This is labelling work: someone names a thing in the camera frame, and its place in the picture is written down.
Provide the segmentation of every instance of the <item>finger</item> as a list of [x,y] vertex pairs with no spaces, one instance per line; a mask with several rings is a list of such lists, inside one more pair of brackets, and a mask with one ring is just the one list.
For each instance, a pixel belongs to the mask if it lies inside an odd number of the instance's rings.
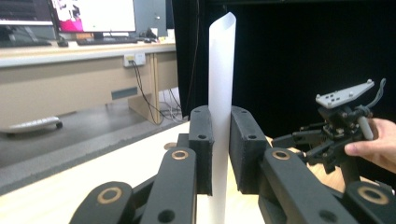
[[355,142],[345,146],[345,152],[349,156],[363,156],[378,152],[375,141]]

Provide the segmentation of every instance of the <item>table surface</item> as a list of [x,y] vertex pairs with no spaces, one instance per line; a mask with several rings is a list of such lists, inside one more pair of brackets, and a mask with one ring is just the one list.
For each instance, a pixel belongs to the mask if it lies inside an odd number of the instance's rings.
[[[68,223],[88,193],[109,181],[132,187],[156,175],[168,143],[179,133],[188,133],[188,122],[120,148],[92,161],[63,171],[0,197],[0,223]],[[310,168],[321,181],[343,190],[339,170],[325,175],[321,166]],[[242,195],[236,189],[231,164],[227,174],[225,223],[264,223],[257,195]],[[198,195],[197,223],[207,223],[208,197]]]
[[0,68],[21,65],[73,62],[89,59],[100,59],[122,56],[128,53],[159,53],[176,51],[172,42],[146,44],[113,44],[79,46],[75,41],[69,42],[69,47],[60,48],[56,43],[51,46],[10,48],[0,50]]

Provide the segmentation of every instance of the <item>keyboard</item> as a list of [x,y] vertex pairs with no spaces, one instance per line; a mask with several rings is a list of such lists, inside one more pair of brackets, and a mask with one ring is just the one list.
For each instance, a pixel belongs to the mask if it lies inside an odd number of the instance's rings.
[[79,39],[76,41],[79,46],[89,45],[109,45],[109,44],[136,44],[137,39],[131,37],[125,38],[104,38],[104,39]]
[[0,49],[4,48],[21,48],[21,47],[39,47],[39,46],[51,46],[51,43],[46,40],[37,41],[24,41],[24,40],[7,40],[0,41]]

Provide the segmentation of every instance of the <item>human hand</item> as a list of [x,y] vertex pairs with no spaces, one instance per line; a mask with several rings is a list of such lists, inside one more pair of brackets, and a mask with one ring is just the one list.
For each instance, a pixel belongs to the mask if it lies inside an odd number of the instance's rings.
[[369,119],[373,141],[347,144],[349,156],[360,156],[396,174],[396,124],[387,119]]

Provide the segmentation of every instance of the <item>monitor screen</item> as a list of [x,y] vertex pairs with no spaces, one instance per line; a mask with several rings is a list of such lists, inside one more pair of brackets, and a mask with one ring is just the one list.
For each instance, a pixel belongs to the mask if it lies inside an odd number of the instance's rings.
[[134,0],[51,0],[59,32],[135,32]]
[[52,25],[47,0],[0,0],[1,25]]

